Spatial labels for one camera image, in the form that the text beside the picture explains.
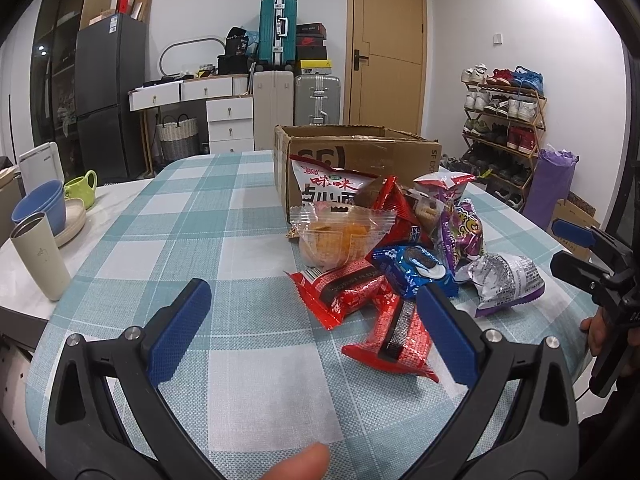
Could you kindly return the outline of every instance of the table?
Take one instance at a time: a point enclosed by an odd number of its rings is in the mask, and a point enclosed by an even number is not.
[[[95,204],[86,212],[86,223],[78,236],[60,248],[66,268],[74,276],[116,218],[151,180],[136,180],[95,191]],[[24,267],[11,240],[0,248],[0,326],[17,343],[37,344],[46,321],[56,306],[49,301]]]
[[[340,354],[362,341],[373,308],[328,332],[308,313],[283,271],[302,268],[273,185],[271,152],[197,156],[165,168],[96,245],[60,300],[28,377],[30,427],[45,444],[50,386],[66,337],[116,337],[144,325],[188,280],[212,288],[212,309],[171,381],[159,389],[203,453],[229,479],[252,479],[319,440],[332,453],[330,479],[396,480],[453,413],[466,388],[453,382],[432,349],[440,377],[385,374]],[[570,370],[582,366],[579,321],[594,312],[590,297],[551,277],[561,246],[523,216],[475,186],[470,196],[487,248],[526,254],[546,291],[535,302],[479,321],[508,339],[539,343],[555,335]],[[472,310],[465,286],[456,306]],[[150,454],[119,384],[114,402],[133,444]],[[513,399],[502,396],[477,452],[498,434]]]

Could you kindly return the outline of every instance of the white sneaker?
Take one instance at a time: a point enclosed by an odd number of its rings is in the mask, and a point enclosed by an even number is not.
[[[518,108],[518,118],[526,123],[533,123],[538,114],[538,105],[536,103],[529,103],[527,101],[520,102]]]
[[[465,68],[462,71],[462,75],[460,76],[460,81],[462,81],[463,83],[471,82],[471,75],[473,72],[474,72],[473,68]]]
[[[471,74],[471,77],[469,79],[469,81],[471,83],[484,83],[484,80],[486,79],[486,65],[480,63],[477,64],[476,67],[474,68],[474,71]]]
[[[474,108],[477,112],[484,112],[484,107],[489,104],[489,92],[476,92]]]
[[[513,98],[509,99],[509,111],[507,112],[507,117],[510,119],[517,119],[518,110],[520,110],[520,101]]]
[[[465,108],[467,110],[473,110],[476,106],[476,96],[477,92],[469,91],[466,93]]]

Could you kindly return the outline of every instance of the metal screw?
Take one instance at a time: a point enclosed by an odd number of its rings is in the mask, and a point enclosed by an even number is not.
[[[124,331],[124,339],[128,339],[129,341],[138,339],[141,333],[142,330],[140,330],[139,326],[130,326]]]
[[[489,343],[499,343],[502,341],[502,334],[495,328],[490,328],[484,333],[484,337]]]
[[[545,338],[545,343],[549,348],[558,348],[560,346],[559,339],[554,335],[547,336]]]
[[[76,346],[80,342],[80,334],[72,334],[66,338],[66,344],[69,346]]]

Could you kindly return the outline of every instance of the black refrigerator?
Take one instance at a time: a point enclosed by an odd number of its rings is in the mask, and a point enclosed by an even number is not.
[[[114,14],[78,32],[76,115],[86,170],[100,183],[134,180],[145,171],[140,118],[130,90],[145,81],[146,25]]]

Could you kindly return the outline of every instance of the white cup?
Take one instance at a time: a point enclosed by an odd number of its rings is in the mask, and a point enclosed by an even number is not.
[[[29,274],[51,301],[57,301],[71,282],[60,250],[53,239],[47,215],[27,216],[10,235],[15,250]]]

